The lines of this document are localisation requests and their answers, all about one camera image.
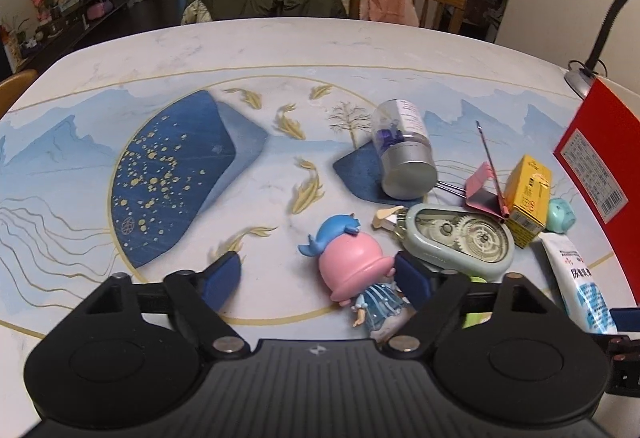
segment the gear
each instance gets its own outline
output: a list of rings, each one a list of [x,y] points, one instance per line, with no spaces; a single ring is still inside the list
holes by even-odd
[[[466,215],[456,228],[456,248],[484,262],[495,263],[507,254],[508,240],[498,223],[488,217]]]
[[[429,239],[447,246],[453,246],[460,231],[455,223],[448,219],[434,219],[424,227],[424,234]]]

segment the ribbed gray surface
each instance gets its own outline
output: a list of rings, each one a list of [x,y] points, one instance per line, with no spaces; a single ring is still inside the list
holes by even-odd
[[[319,346],[324,351],[318,353]],[[41,424],[29,438],[606,438],[590,421],[563,429],[502,428],[443,397],[418,363],[371,341],[263,341],[253,357],[216,365],[173,413],[135,429]]]

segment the blue whale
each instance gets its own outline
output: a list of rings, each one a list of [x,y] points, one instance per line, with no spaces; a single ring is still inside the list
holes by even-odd
[[[298,250],[307,257],[317,257],[336,237],[344,233],[355,235],[359,231],[360,222],[355,217],[346,214],[332,215],[320,226],[316,238],[309,234],[309,244],[299,244]]]

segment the red box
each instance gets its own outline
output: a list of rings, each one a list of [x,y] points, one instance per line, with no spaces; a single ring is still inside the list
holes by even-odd
[[[640,97],[597,80],[554,155],[584,196],[640,301]]]

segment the plastic jar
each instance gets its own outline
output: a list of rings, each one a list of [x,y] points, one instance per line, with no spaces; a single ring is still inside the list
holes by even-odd
[[[385,194],[415,199],[428,193],[438,181],[438,171],[417,107],[406,100],[388,100],[373,113],[371,126]]]

